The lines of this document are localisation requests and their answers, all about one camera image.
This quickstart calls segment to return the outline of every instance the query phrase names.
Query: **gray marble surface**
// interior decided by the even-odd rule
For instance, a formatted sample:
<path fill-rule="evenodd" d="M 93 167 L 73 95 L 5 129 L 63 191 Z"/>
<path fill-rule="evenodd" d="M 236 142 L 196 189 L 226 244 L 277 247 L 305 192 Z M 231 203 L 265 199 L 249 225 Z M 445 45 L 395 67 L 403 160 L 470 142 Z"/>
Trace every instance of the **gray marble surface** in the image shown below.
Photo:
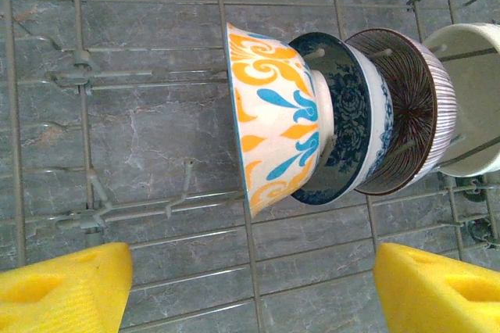
<path fill-rule="evenodd" d="M 209 4 L 196 5 L 190 1 Z M 225 1 L 228 2 L 225 7 L 227 20 L 235 26 L 283 41 L 315 30 L 338 35 L 333 0 Z M 360 7 L 363 4 L 401 5 L 404 1 L 341 0 L 345 4 L 341 8 L 341 22 L 346 35 L 367 27 L 390 27 L 418 38 L 413 12 Z M 255 5 L 242 5 L 241 2 Z M 301 6 L 277 5 L 293 2 L 300 2 Z M 71 1 L 13 0 L 13 4 L 16 19 L 31 33 L 47 35 L 63 48 L 74 47 L 75 14 Z M 420 3 L 424 37 L 450 24 L 446 6 L 447 0 Z M 500 21 L 499 9 L 498 0 L 480 0 L 460 9 L 457 21 Z M 152 72 L 146 77 L 95 78 L 92 80 L 94 86 L 188 78 L 206 81 L 214 77 L 206 73 L 175 71 L 225 63 L 216 0 L 147 0 L 144 3 L 88 0 L 84 3 L 83 14 L 86 48 L 212 47 L 211 50 L 189 52 L 92 52 L 93 59 L 104 71 Z M 16 25 L 16 36 L 24 36 L 19 25 Z M 6 79 L 4 45 L 0 44 L 0 81 Z M 37 41 L 18 42 L 16 56 L 21 80 L 41 78 L 47 71 L 67 71 L 73 63 L 70 52 L 58 52 Z M 230 97 L 224 81 L 94 91 L 88 102 L 92 160 L 113 204 L 178 196 L 186 158 L 195 161 L 190 192 L 241 187 Z M 7 90 L 1 86 L 0 127 L 9 123 L 8 107 Z M 20 86 L 20 120 L 22 124 L 57 121 L 78 125 L 79 98 L 72 91 L 61 92 L 50 85 Z M 22 145 L 25 167 L 78 167 L 84 163 L 79 130 L 24 128 Z M 9 132 L 1 131 L 0 174 L 11 173 L 10 165 Z M 85 178 L 81 172 L 26 174 L 24 182 L 27 217 L 84 208 Z M 431 174 L 389 198 L 441 188 L 438 176 Z M 14 215 L 11 191 L 10 179 L 0 178 L 0 220 L 8 220 Z M 491 199 L 498 207 L 498 191 L 491 192 Z M 269 333 L 387 330 L 370 273 L 374 251 L 364 202 L 364 197 L 355 192 L 335 203 L 316 207 L 287 198 L 254 219 L 252 226 L 259 261 L 257 274 Z M 486 211 L 484 204 L 472 203 L 462 194 L 456 194 L 456 203 L 461 217 Z M 163 207 L 164 204 L 148 207 L 139 204 L 120 212 L 143 213 Z M 311 212 L 315 214 L 301 216 Z M 403 243 L 456 257 L 456 252 L 452 251 L 457 246 L 452 227 L 404 232 L 451 218 L 446 195 L 392 202 L 374 208 L 374 220 L 382 242 Z M 240 202 L 174 213 L 170 218 L 159 214 L 111 222 L 105 230 L 105 240 L 130 244 L 237 226 L 224 234 L 133 250 L 135 285 L 233 268 L 211 277 L 132 292 L 123 327 L 243 299 L 240 306 L 147 331 L 256 332 L 254 307 L 245 302 L 252 296 L 252 283 L 250 271 L 245 266 L 248 248 L 243 224 Z M 463 237 L 466 245 L 473 244 L 465 231 Z M 0 226 L 0 269 L 15 266 L 14 242 L 13 226 Z M 60 231 L 53 221 L 39 220 L 27 225 L 29 263 L 83 249 L 84 243 L 81 230 Z M 466 260 L 500 270 L 500 256 L 491 249 L 469 250 Z M 300 288 L 311 283 L 315 286 Z M 296 289 L 279 293 L 289 288 Z"/>

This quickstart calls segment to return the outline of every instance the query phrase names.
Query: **wire rack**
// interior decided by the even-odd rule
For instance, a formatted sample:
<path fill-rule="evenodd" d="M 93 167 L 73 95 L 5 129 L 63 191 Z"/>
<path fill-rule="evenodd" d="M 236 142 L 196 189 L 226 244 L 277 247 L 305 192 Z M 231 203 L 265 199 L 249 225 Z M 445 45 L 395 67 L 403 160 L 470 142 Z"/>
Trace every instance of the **wire rack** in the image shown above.
<path fill-rule="evenodd" d="M 348 36 L 346 27 L 348 21 L 344 17 L 347 9 L 381 9 L 383 11 L 401 10 L 409 14 L 413 18 L 415 35 L 422 41 L 425 38 L 425 14 L 428 9 L 440 10 L 445 18 L 444 23 L 455 23 L 459 18 L 458 12 L 467 9 L 478 1 L 484 0 L 446 0 L 446 6 L 435 5 L 432 0 L 401 0 L 401 3 L 385 3 L 379 1 L 366 1 L 363 3 L 349 2 L 345 0 L 305 0 L 302 2 L 285 1 L 285 0 L 33 0 L 35 2 L 50 2 L 50 3 L 72 3 L 74 18 L 73 18 L 73 36 L 74 45 L 61 45 L 53 34 L 35 34 L 26 27 L 20 10 L 17 11 L 17 6 L 22 7 L 20 3 L 13 3 L 13 0 L 3 0 L 3 20 L 5 22 L 5 66 L 6 80 L 0 82 L 0 89 L 8 89 L 9 97 L 9 120 L 10 123 L 2 124 L 0 134 L 8 134 L 10 132 L 10 152 L 12 155 L 12 169 L 0 175 L 2 180 L 11 180 L 13 182 L 12 196 L 14 200 L 14 214 L 11 217 L 4 217 L 1 222 L 2 230 L 6 227 L 14 228 L 15 252 L 11 254 L 16 258 L 16 265 L 21 267 L 28 261 L 26 238 L 30 236 L 27 227 L 34 224 L 35 226 L 43 223 L 54 224 L 61 233 L 68 231 L 78 231 L 84 233 L 85 243 L 87 246 L 98 245 L 105 241 L 103 228 L 108 227 L 113 229 L 113 225 L 123 223 L 129 220 L 138 220 L 156 217 L 171 218 L 179 213 L 186 212 L 204 212 L 207 209 L 230 209 L 232 206 L 243 206 L 243 192 L 240 188 L 219 189 L 215 191 L 207 191 L 192 193 L 190 188 L 192 185 L 193 170 L 196 170 L 196 159 L 186 158 L 183 161 L 180 171 L 184 172 L 182 181 L 176 184 L 180 191 L 169 193 L 165 198 L 144 199 L 140 201 L 116 202 L 109 195 L 109 189 L 102 182 L 102 175 L 98 172 L 99 165 L 92 162 L 92 141 L 91 141 L 91 121 L 89 119 L 89 101 L 92 95 L 97 95 L 99 92 L 126 91 L 137 89 L 162 89 L 175 87 L 200 87 L 206 85 L 226 84 L 227 77 L 222 76 L 219 71 L 212 68 L 211 64 L 206 63 L 200 66 L 189 66 L 180 68 L 168 69 L 118 69 L 107 70 L 100 66 L 98 58 L 95 58 L 100 53 L 108 53 L 114 56 L 122 52 L 134 52 L 135 59 L 147 59 L 147 53 L 156 52 L 219 52 L 223 50 L 222 42 L 218 45 L 202 45 L 202 46 L 91 46 L 86 47 L 84 43 L 85 33 L 85 16 L 83 7 L 89 3 L 111 2 L 120 3 L 121 5 L 136 6 L 136 5 L 193 5 L 206 6 L 218 9 L 218 17 L 221 27 L 221 34 L 224 34 L 224 24 L 227 21 L 228 6 L 252 6 L 258 7 L 285 7 L 293 11 L 300 12 L 304 8 L 307 9 L 326 9 L 331 13 L 337 24 L 337 31 L 341 38 Z M 56 50 L 64 56 L 69 56 L 71 61 L 67 68 L 62 70 L 47 69 L 43 71 L 42 77 L 30 77 L 25 73 L 24 76 L 18 78 L 19 71 L 16 69 L 16 64 L 19 62 L 19 55 L 16 58 L 16 46 L 24 44 L 35 45 L 35 48 L 44 47 Z M 22 87 L 36 87 L 37 89 L 52 89 L 58 95 L 77 93 L 80 104 L 80 121 L 78 123 L 65 124 L 58 118 L 50 120 L 24 122 L 20 121 L 20 89 Z M 81 165 L 38 165 L 25 166 L 22 150 L 22 131 L 30 131 L 33 129 L 55 129 L 61 133 L 72 133 L 72 131 L 80 131 L 83 139 L 83 164 Z M 39 174 L 84 174 L 85 176 L 85 197 L 81 201 L 80 206 L 69 210 L 55 210 L 50 213 L 43 214 L 26 214 L 26 190 L 30 185 L 26 179 L 30 175 Z M 173 285 L 186 285 L 190 281 L 210 280 L 220 276 L 221 274 L 239 274 L 249 272 L 251 283 L 248 287 L 250 292 L 240 294 L 238 297 L 232 298 L 231 301 L 225 303 L 209 303 L 204 308 L 187 310 L 182 313 L 171 315 L 165 313 L 164 318 L 152 318 L 151 320 L 142 321 L 136 324 L 126 324 L 121 331 L 136 332 L 136 331 L 168 331 L 168 324 L 180 323 L 186 320 L 196 318 L 216 316 L 218 313 L 228 310 L 236 310 L 243 306 L 253 306 L 251 313 L 251 325 L 242 328 L 240 331 L 272 331 L 270 327 L 269 316 L 266 312 L 266 301 L 269 298 L 276 296 L 285 296 L 290 293 L 300 292 L 308 288 L 317 288 L 328 285 L 335 285 L 339 281 L 350 281 L 356 278 L 361 278 L 370 274 L 371 269 L 355 268 L 354 271 L 349 271 L 345 274 L 336 274 L 332 277 L 320 277 L 302 283 L 300 285 L 285 286 L 283 288 L 274 289 L 272 291 L 263 291 L 262 287 L 262 267 L 272 267 L 273 264 L 279 262 L 294 263 L 301 256 L 309 256 L 311 254 L 327 253 L 328 251 L 341 249 L 347 245 L 372 245 L 373 252 L 377 250 L 380 242 L 386 240 L 394 240 L 399 235 L 412 235 L 420 232 L 428 232 L 432 230 L 452 229 L 455 235 L 456 247 L 440 251 L 446 256 L 458 256 L 461 260 L 466 260 L 466 252 L 471 249 L 487 248 L 495 245 L 498 240 L 498 229 L 495 219 L 496 211 L 493 207 L 491 190 L 496 189 L 497 184 L 488 183 L 484 179 L 482 185 L 470 185 L 466 187 L 456 187 L 453 178 L 445 178 L 444 184 L 437 190 L 418 191 L 412 190 L 412 193 L 396 196 L 389 196 L 381 200 L 372 200 L 366 197 L 366 201 L 348 204 L 337 204 L 335 206 L 323 207 L 321 210 L 298 210 L 287 215 L 277 215 L 275 217 L 268 216 L 264 220 L 252 222 L 248 209 L 243 207 L 243 220 L 236 224 L 231 224 L 224 227 L 217 227 L 208 230 L 194 231 L 188 234 L 170 235 L 164 238 L 156 238 L 151 240 L 133 241 L 130 240 L 130 248 L 133 252 L 141 249 L 148 249 L 154 252 L 158 246 L 167 244 L 177 244 L 181 242 L 198 241 L 204 238 L 220 238 L 220 240 L 230 241 L 231 234 L 244 233 L 245 246 L 248 250 L 248 257 L 245 261 L 241 261 L 231 266 L 213 267 L 210 265 L 209 255 L 205 259 L 207 261 L 206 269 L 194 273 L 178 275 L 176 277 L 168 277 L 166 279 L 156 279 L 147 282 L 135 283 L 131 290 L 131 295 L 140 292 L 147 292 L 152 289 L 165 288 Z M 481 190 L 486 196 L 486 210 L 483 213 L 460 216 L 455 202 L 455 194 L 457 192 Z M 435 196 L 447 196 L 451 220 L 436 221 L 431 224 L 416 225 L 415 227 L 392 231 L 388 234 L 378 234 L 377 227 L 377 209 L 383 206 L 399 204 L 403 202 L 421 201 Z M 316 246 L 310 249 L 295 250 L 293 252 L 265 256 L 259 252 L 262 249 L 255 244 L 255 235 L 253 231 L 259 227 L 276 225 L 290 220 L 321 220 L 329 214 L 343 214 L 361 209 L 366 211 L 366 222 L 370 228 L 370 234 L 364 235 L 361 238 L 348 239 L 346 235 L 334 244 Z M 481 218 L 488 218 L 491 222 L 492 238 L 484 242 L 467 244 L 463 237 L 462 227 L 466 223 Z M 280 328 L 274 328 L 274 331 L 283 331 Z"/>

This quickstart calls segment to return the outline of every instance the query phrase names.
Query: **ceramic bowl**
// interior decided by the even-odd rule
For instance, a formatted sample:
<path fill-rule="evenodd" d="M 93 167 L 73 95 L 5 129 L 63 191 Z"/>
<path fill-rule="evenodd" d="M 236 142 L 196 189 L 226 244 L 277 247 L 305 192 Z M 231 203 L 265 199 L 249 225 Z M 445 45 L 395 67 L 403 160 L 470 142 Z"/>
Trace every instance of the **ceramic bowl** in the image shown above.
<path fill-rule="evenodd" d="M 324 166 L 292 196 L 310 205 L 325 204 L 351 191 L 382 162 L 391 139 L 391 95 L 375 66 L 334 36 L 304 34 L 290 46 L 302 56 L 324 50 L 324 56 L 308 59 L 308 64 L 327 79 L 337 140 Z"/>
<path fill-rule="evenodd" d="M 394 130 L 387 155 L 373 175 L 356 190 L 386 195 L 427 174 L 452 139 L 455 93 L 445 68 L 425 46 L 394 30 L 374 28 L 346 41 L 372 59 L 382 73 L 394 107 Z"/>
<path fill-rule="evenodd" d="M 455 24 L 437 30 L 424 44 L 430 48 L 446 45 L 437 57 L 442 59 L 457 97 L 454 136 L 465 137 L 449 147 L 442 160 L 461 156 L 500 136 L 500 26 Z M 456 58 L 464 53 L 484 50 L 488 53 Z M 500 144 L 439 170 L 454 177 L 472 177 L 500 170 Z"/>
<path fill-rule="evenodd" d="M 327 82 L 281 41 L 227 24 L 246 199 L 255 216 L 303 186 L 334 133 Z"/>

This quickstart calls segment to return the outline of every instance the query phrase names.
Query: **blue floral bowl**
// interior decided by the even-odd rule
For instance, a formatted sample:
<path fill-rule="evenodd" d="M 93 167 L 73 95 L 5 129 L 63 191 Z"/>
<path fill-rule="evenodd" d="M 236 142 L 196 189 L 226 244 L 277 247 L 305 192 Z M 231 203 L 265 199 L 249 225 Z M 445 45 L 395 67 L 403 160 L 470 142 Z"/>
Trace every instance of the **blue floral bowl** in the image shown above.
<path fill-rule="evenodd" d="M 337 140 L 328 160 L 292 196 L 309 205 L 326 204 L 363 183 L 382 163 L 393 127 L 391 95 L 377 68 L 334 36 L 303 34 L 290 46 L 301 56 L 324 50 L 308 64 L 327 79 Z"/>

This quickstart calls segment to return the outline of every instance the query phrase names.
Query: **red striped bowl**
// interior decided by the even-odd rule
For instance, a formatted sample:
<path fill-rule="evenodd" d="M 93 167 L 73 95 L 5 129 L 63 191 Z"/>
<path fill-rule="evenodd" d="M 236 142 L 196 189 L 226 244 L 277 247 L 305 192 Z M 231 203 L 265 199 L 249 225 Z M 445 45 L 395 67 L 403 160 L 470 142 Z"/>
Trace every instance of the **red striped bowl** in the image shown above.
<path fill-rule="evenodd" d="M 418 181 L 445 153 L 455 128 L 455 92 L 434 54 L 399 32 L 373 28 L 346 42 L 368 56 L 392 50 L 372 61 L 391 92 L 391 145 L 382 164 L 356 189 L 367 195 L 391 194 Z"/>

